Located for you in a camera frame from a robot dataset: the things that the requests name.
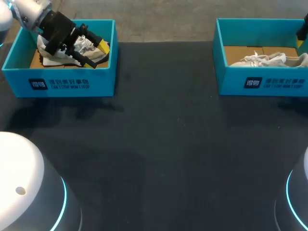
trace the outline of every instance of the small hole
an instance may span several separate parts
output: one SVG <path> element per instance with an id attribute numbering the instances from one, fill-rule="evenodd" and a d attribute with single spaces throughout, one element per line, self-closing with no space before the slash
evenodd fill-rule
<path id="1" fill-rule="evenodd" d="M 26 190 L 23 187 L 17 187 L 16 192 L 19 195 L 25 195 L 26 194 Z"/>

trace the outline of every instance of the shoe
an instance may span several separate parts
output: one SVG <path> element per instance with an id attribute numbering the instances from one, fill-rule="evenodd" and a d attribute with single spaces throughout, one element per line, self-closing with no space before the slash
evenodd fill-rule
<path id="1" fill-rule="evenodd" d="M 246 56 L 240 62 L 231 66 L 258 67 L 258 66 L 282 66 L 282 67 L 308 67 L 308 54 L 304 53 L 299 57 L 287 57 L 284 53 L 274 53 L 272 55 Z"/>
<path id="2" fill-rule="evenodd" d="M 51 55 L 45 51 L 48 41 L 43 38 L 41 35 L 38 36 L 38 51 L 40 53 L 40 62 L 44 67 L 51 66 L 62 66 L 62 65 L 75 65 L 81 66 L 80 62 L 76 59 L 73 59 L 72 56 L 67 56 L 65 50 L 61 51 L 60 49 L 56 52 L 55 55 Z M 85 38 L 85 36 L 79 36 L 75 43 L 75 50 L 82 54 L 83 56 L 88 57 L 96 64 L 102 64 L 108 61 L 109 54 L 105 54 L 98 48 L 94 47 L 93 43 Z"/>

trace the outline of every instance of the shoelace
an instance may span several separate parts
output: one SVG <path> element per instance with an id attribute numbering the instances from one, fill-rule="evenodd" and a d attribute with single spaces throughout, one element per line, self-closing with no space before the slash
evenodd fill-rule
<path id="1" fill-rule="evenodd" d="M 260 63 L 263 63 L 265 65 L 268 65 L 269 62 L 267 60 L 265 60 L 265 58 L 267 58 L 267 55 L 258 55 L 257 52 L 255 52 L 255 55 L 251 55 L 251 56 L 245 56 L 241 61 L 246 61 L 246 62 L 254 62 L 257 61 Z"/>
<path id="2" fill-rule="evenodd" d="M 84 49 L 88 50 L 88 51 L 89 50 L 91 50 L 91 51 L 95 50 L 93 43 L 90 40 L 86 39 L 86 37 L 84 35 L 81 36 L 79 38 L 79 41 L 77 41 L 75 43 L 75 46 L 77 46 L 77 45 L 81 45 L 81 49 L 78 51 L 79 53 L 82 52 Z"/>

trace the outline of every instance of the logo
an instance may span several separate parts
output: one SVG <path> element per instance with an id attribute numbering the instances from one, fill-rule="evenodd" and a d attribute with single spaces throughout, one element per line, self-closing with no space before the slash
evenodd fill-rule
<path id="1" fill-rule="evenodd" d="M 48 90 L 46 82 L 42 78 L 31 78 L 29 83 L 33 90 Z"/>
<path id="2" fill-rule="evenodd" d="M 256 89 L 259 88 L 262 82 L 261 77 L 248 77 L 246 79 L 244 88 Z"/>

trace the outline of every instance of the cardboard box bottom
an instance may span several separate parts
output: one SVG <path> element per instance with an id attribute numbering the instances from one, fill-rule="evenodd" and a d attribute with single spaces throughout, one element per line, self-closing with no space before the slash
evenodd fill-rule
<path id="1" fill-rule="evenodd" d="M 233 63 L 239 62 L 245 56 L 254 55 L 271 55 L 277 52 L 285 53 L 289 57 L 297 57 L 297 51 L 292 47 L 245 47 L 245 46 L 224 46 L 227 57 L 227 64 L 230 66 Z"/>

